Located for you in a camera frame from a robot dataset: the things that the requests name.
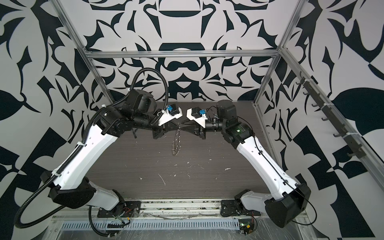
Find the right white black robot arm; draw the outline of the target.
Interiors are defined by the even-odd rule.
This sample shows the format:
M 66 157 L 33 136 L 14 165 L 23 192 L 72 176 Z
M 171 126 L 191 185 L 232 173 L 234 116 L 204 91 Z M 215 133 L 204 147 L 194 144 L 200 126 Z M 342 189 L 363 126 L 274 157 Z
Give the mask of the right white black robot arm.
M 244 190 L 236 195 L 241 210 L 265 213 L 280 228 L 294 222 L 310 204 L 311 190 L 308 185 L 298 183 L 278 165 L 262 146 L 252 125 L 238 116 L 233 102 L 219 101 L 215 108 L 217 113 L 213 118 L 209 118 L 208 110 L 199 107 L 188 109 L 188 119 L 181 129 L 201 139 L 208 132 L 220 132 L 265 182 L 269 194 Z

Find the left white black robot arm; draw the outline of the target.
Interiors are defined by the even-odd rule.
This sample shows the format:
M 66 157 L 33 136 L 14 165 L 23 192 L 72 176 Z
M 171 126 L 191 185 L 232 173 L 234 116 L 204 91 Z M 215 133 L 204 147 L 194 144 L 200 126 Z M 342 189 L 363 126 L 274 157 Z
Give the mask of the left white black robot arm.
M 120 213 L 126 204 L 116 190 L 107 190 L 91 182 L 86 174 L 103 152 L 124 132 L 133 129 L 149 130 L 158 139 L 177 129 L 174 119 L 183 112 L 176 104 L 165 104 L 157 109 L 152 94 L 131 90 L 119 101 L 102 107 L 90 120 L 81 142 L 58 168 L 52 171 L 55 178 L 48 186 L 54 203 L 67 208 L 99 207 Z

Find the right electronics board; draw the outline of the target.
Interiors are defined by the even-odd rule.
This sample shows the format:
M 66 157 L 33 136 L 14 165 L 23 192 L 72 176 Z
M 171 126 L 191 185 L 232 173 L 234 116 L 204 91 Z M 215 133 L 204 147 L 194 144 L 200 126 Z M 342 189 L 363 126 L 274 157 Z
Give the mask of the right electronics board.
M 239 230 L 243 235 L 249 235 L 258 228 L 258 222 L 255 218 L 250 219 L 240 219 L 239 220 Z

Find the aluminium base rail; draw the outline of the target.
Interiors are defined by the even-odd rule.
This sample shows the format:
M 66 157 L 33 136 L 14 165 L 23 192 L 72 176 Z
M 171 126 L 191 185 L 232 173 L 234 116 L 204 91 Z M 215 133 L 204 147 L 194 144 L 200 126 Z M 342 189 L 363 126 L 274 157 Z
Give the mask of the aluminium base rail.
M 127 199 L 126 201 L 141 201 L 141 211 L 133 217 L 98 218 L 99 208 L 93 208 L 91 218 L 94 222 L 106 221 L 115 224 L 126 223 L 128 220 L 190 220 L 190 219 L 219 219 L 221 200 L 224 199 Z M 242 219 L 254 216 L 256 218 L 269 218 L 267 213 L 251 211 L 250 216 L 232 216 L 228 218 Z

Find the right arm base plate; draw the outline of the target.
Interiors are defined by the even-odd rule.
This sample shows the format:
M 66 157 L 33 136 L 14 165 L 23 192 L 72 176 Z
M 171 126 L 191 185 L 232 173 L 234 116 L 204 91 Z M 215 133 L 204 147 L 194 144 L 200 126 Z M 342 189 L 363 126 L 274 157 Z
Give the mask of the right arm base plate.
M 251 211 L 246 210 L 243 204 L 238 200 L 221 200 L 221 211 L 222 217 L 232 216 L 250 216 Z

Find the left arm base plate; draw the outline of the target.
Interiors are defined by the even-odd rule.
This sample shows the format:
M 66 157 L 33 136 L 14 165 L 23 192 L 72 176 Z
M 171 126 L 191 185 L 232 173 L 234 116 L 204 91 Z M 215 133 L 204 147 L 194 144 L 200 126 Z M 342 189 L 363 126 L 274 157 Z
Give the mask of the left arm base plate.
M 125 201 L 125 203 L 118 203 L 112 210 L 107 211 L 103 208 L 99 208 L 98 218 L 114 218 L 114 217 L 133 217 L 135 214 L 139 214 L 141 211 L 141 201 Z

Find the wall hook rail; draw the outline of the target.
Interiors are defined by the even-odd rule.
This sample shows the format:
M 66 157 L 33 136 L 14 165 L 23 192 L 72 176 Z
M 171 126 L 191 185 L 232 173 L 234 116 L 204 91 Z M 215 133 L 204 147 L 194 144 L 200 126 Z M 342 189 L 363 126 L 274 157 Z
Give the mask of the wall hook rail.
M 359 140 L 360 134 L 352 130 L 351 127 L 347 126 L 347 120 L 342 116 L 340 111 L 336 108 L 322 90 L 317 86 L 315 80 L 307 79 L 300 72 L 300 81 L 298 85 L 303 86 L 306 90 L 305 96 L 310 96 L 315 102 L 312 107 L 319 109 L 325 115 L 322 121 L 329 121 L 335 130 L 336 134 L 333 134 L 335 138 L 342 138 L 347 146 L 351 149 L 351 153 L 347 155 L 349 157 L 357 157 L 359 159 L 365 157 L 367 153 L 363 149 L 362 141 Z

